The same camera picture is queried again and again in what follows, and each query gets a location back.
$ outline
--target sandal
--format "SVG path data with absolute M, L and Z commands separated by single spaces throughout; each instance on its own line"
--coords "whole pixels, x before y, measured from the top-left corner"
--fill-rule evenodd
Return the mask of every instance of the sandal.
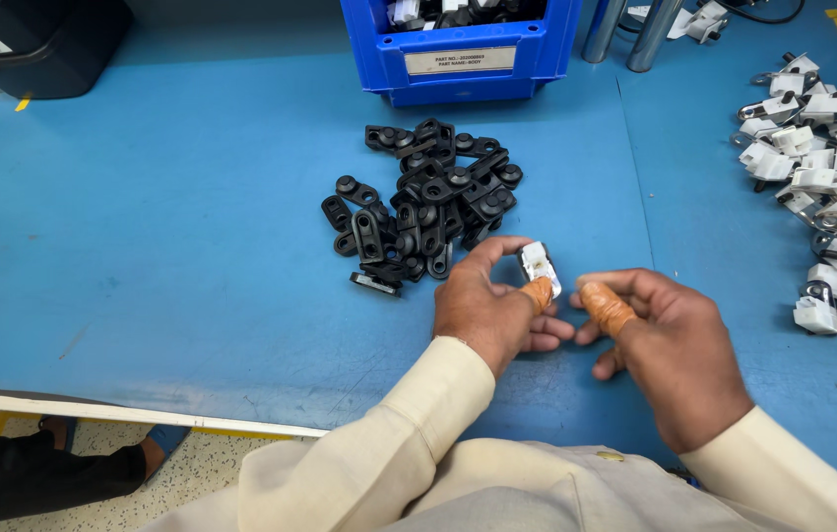
M 73 434 L 77 431 L 77 418 L 45 414 L 37 421 L 37 429 L 44 430 L 44 420 L 49 417 L 59 417 L 64 420 L 64 425 L 67 426 L 67 437 L 64 439 L 64 451 L 66 453 L 70 453 L 70 449 L 73 448 Z
M 151 437 L 160 446 L 162 452 L 165 453 L 165 457 L 162 459 L 162 464 L 156 467 L 153 474 L 149 475 L 149 478 L 144 481 L 145 484 L 149 484 L 149 481 L 156 477 L 156 473 L 160 472 L 162 466 L 166 465 L 169 457 L 176 452 L 176 449 L 182 444 L 182 440 L 189 435 L 189 431 L 191 430 L 191 427 L 178 427 L 176 425 L 154 425 L 150 429 L 146 435 Z

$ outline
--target blue workbench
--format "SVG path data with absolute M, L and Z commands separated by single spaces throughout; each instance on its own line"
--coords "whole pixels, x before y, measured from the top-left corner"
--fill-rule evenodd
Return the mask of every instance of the blue workbench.
M 837 337 L 790 312 L 808 230 L 752 192 L 727 142 L 733 112 L 766 97 L 747 80 L 783 52 L 837 84 L 826 7 L 668 42 L 643 75 L 617 36 L 598 66 L 577 46 L 532 100 L 398 110 L 360 92 L 338 6 L 199 27 L 140 9 L 87 95 L 19 113 L 0 96 L 0 390 L 322 429 L 361 417 L 427 344 L 436 282 L 401 300 L 350 283 L 318 205 L 345 173 L 387 199 L 396 162 L 363 127 L 435 115 L 510 150 L 526 177 L 499 233 L 546 241 L 564 276 L 654 267 L 715 298 L 757 403 L 837 467 Z M 518 277 L 510 260 L 495 272 Z M 605 347 L 519 356 L 466 435 L 676 464 L 631 380 L 590 377 Z

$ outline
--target beige sleeve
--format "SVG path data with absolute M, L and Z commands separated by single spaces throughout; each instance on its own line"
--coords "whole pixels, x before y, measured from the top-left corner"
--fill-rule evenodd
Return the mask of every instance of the beige sleeve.
M 247 455 L 238 527 L 371 530 L 397 521 L 429 489 L 436 464 L 490 403 L 494 377 L 468 345 L 436 338 L 365 417 L 313 445 L 276 443 Z
M 807 532 L 837 531 L 837 471 L 759 406 L 680 458 L 711 493 Z

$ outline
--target scratch on mat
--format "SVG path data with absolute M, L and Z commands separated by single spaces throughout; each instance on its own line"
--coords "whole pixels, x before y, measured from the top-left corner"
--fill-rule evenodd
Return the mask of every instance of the scratch on mat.
M 68 353 L 70 353 L 73 350 L 74 346 L 77 345 L 78 342 L 80 342 L 80 339 L 84 337 L 84 333 L 87 332 L 87 329 L 91 327 L 91 323 L 92 322 L 87 322 L 87 324 L 84 325 L 84 327 L 80 331 L 78 331 L 77 334 L 73 335 L 73 338 L 70 339 L 70 344 L 68 344 L 67 347 L 64 347 L 64 352 L 61 353 L 61 356 L 58 357 L 58 360 L 61 360 L 64 357 L 68 356 Z

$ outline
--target hand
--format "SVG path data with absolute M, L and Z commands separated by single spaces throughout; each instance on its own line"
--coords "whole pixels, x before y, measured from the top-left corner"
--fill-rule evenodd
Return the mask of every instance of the hand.
M 672 451 L 695 451 L 753 408 L 727 328 L 708 297 L 644 269 L 587 273 L 577 286 L 590 281 L 608 284 L 643 318 L 625 324 L 592 376 L 604 381 L 628 369 Z M 570 303 L 583 307 L 578 291 Z M 599 334 L 599 325 L 588 321 L 576 340 L 587 345 Z
M 556 306 L 534 317 L 530 296 L 490 282 L 497 261 L 532 240 L 492 236 L 451 268 L 448 281 L 435 290 L 435 336 L 462 340 L 480 356 L 497 379 L 521 351 L 550 351 L 573 338 L 572 325 L 552 317 Z

